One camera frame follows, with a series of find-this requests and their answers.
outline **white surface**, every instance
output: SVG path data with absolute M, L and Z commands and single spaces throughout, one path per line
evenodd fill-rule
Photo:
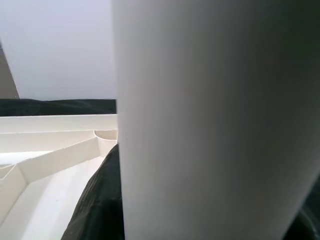
M 0 117 L 0 133 L 118 129 L 116 114 Z
M 53 151 L 94 136 L 93 130 L 5 133 L 0 134 L 0 153 Z
M 0 239 L 60 240 L 103 159 L 96 157 L 29 184 L 0 227 Z
M 21 151 L 0 153 L 0 164 L 17 164 L 23 160 L 39 157 L 51 151 Z
M 282 239 L 320 172 L 319 67 L 284 57 L 289 11 L 112 3 L 125 239 Z
M 0 239 L 60 240 L 116 129 L 116 115 L 0 118 Z
M 0 228 L 2 221 L 10 212 L 10 209 L 15 204 L 16 199 L 28 184 L 18 165 L 9 166 L 7 168 L 9 169 L 8 174 L 4 178 L 0 179 Z
M 100 154 L 97 138 L 59 149 L 48 154 L 31 158 L 18 163 L 20 170 L 28 183 L 55 174 L 98 157 Z
M 110 0 L 1 0 L 0 39 L 20 98 L 115 99 Z

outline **gray wall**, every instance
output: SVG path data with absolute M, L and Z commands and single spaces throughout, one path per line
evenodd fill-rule
M 2 0 L 0 37 L 20 98 L 114 99 L 110 0 Z
M 0 99 L 19 98 L 5 54 L 0 46 Z

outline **white cylinder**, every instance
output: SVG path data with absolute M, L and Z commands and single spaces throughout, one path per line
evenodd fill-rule
M 320 170 L 319 8 L 295 2 L 113 1 L 126 240 L 283 237 Z

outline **white tube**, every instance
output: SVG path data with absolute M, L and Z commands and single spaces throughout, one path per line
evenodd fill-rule
M 126 240 L 283 237 L 320 170 L 295 2 L 113 1 Z

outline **white plastic container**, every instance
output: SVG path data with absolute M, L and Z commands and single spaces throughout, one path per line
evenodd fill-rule
M 60 240 L 117 115 L 0 118 L 0 240 Z

